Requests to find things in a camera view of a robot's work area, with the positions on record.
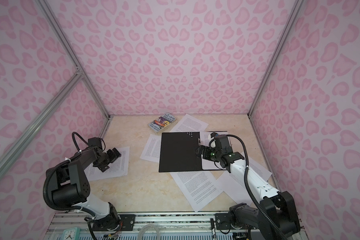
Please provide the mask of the white and black folder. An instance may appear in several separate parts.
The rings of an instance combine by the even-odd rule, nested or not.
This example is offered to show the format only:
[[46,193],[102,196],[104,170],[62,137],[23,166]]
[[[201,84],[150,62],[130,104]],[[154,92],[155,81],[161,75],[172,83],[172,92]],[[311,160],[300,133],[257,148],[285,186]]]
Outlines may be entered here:
[[[227,135],[227,132],[212,132],[214,135]],[[201,145],[200,132],[163,133],[159,162],[160,173],[194,172],[202,169],[202,158],[195,150]]]

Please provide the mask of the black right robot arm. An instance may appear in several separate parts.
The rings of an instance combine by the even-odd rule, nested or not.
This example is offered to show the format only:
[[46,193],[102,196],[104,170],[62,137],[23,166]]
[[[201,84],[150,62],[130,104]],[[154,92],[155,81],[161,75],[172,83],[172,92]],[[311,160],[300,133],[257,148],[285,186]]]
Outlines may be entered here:
[[230,223],[235,227],[258,229],[266,240],[287,240],[301,231],[293,196],[271,186],[250,166],[247,148],[235,135],[211,133],[208,146],[200,145],[196,155],[219,163],[222,169],[241,180],[255,207],[241,203],[230,207]]

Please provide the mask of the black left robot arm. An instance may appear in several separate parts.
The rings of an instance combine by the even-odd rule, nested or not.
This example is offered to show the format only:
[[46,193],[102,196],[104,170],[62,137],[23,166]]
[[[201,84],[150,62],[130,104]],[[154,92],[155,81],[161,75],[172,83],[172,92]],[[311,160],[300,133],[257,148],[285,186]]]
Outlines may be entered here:
[[77,139],[83,140],[83,137],[73,132],[72,139],[77,152],[46,171],[43,185],[46,205],[56,211],[78,210],[89,214],[89,217],[85,218],[89,229],[96,227],[108,231],[121,230],[122,220],[116,208],[91,194],[85,173],[90,166],[105,172],[110,168],[110,164],[122,156],[121,153],[115,148],[106,150],[101,138],[93,137],[84,141],[87,147],[83,150],[77,143]]

